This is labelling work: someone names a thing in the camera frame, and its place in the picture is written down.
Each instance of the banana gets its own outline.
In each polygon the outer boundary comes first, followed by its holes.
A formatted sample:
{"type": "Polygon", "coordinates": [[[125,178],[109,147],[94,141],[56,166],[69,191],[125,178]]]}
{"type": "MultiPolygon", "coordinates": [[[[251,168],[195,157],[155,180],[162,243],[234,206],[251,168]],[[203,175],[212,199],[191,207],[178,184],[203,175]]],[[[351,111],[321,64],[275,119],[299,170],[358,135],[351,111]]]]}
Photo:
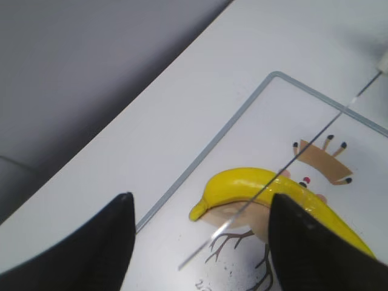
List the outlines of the banana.
{"type": "MultiPolygon", "coordinates": [[[[206,184],[199,203],[191,210],[190,220],[196,221],[209,209],[235,201],[247,201],[255,196],[275,173],[258,168],[236,168],[223,171],[206,184]]],[[[351,245],[374,257],[361,238],[314,193],[284,176],[279,176],[255,202],[270,207],[275,193],[285,193],[314,216],[320,223],[351,245]]]]}

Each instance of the red dot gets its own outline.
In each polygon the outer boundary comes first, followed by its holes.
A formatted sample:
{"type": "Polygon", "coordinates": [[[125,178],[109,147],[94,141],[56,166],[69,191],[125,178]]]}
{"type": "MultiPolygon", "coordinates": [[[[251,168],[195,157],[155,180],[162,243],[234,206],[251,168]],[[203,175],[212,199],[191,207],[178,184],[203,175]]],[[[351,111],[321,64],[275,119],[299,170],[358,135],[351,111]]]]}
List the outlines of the red dot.
{"type": "Polygon", "coordinates": [[[309,177],[304,177],[303,181],[305,181],[306,183],[310,184],[311,179],[309,177]]]}

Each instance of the banana tip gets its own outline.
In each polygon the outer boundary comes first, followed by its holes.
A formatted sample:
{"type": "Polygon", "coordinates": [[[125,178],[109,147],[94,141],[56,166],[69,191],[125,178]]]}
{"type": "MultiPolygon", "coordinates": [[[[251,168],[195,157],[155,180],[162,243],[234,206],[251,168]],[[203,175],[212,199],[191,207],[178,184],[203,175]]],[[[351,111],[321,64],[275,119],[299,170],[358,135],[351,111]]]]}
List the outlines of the banana tip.
{"type": "Polygon", "coordinates": [[[207,210],[207,203],[205,200],[201,199],[196,206],[193,207],[192,211],[190,211],[189,218],[192,221],[198,220],[203,214],[205,214],[207,210]]]}

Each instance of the white tabletop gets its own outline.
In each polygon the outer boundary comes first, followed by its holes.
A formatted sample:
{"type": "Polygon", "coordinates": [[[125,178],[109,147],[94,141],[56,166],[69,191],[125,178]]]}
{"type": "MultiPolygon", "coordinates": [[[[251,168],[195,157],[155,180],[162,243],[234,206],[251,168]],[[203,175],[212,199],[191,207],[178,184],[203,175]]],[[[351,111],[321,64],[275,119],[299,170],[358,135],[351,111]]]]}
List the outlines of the white tabletop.
{"type": "MultiPolygon", "coordinates": [[[[0,272],[62,240],[119,193],[139,221],[254,89],[282,71],[346,103],[388,47],[388,2],[237,0],[0,226],[0,272]]],[[[353,109],[388,128],[388,79],[353,109]]]]}

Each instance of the crown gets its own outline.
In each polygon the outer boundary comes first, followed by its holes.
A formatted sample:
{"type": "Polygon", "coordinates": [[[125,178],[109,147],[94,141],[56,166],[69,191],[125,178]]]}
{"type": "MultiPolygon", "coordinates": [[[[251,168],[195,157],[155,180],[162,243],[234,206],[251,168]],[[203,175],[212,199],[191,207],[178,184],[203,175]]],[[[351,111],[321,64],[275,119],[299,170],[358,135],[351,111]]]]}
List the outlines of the crown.
{"type": "MultiPolygon", "coordinates": [[[[349,184],[352,182],[352,179],[344,178],[353,174],[352,171],[335,158],[346,149],[347,144],[346,142],[343,142],[339,149],[336,150],[334,154],[330,155],[326,152],[326,148],[333,138],[333,135],[327,136],[321,149],[313,144],[310,145],[297,159],[316,168],[333,185],[349,184]]],[[[300,148],[298,149],[298,143],[294,142],[294,155],[297,155],[306,145],[308,145],[308,142],[301,139],[300,148]]]]}

